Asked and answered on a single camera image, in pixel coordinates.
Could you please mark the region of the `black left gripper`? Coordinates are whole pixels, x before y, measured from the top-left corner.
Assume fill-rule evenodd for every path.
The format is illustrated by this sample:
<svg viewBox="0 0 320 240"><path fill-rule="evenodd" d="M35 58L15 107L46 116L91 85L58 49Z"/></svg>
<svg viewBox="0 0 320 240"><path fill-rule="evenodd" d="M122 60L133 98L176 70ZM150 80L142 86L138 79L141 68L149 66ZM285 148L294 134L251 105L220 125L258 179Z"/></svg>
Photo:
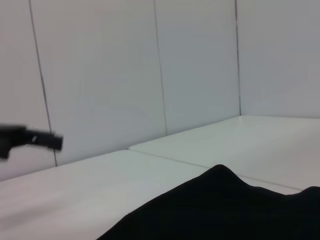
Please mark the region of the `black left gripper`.
<svg viewBox="0 0 320 240"><path fill-rule="evenodd" d="M51 150L63 149L64 137L50 131L29 130L23 125L0 125L0 158L7 160L12 148L29 145Z"/></svg>

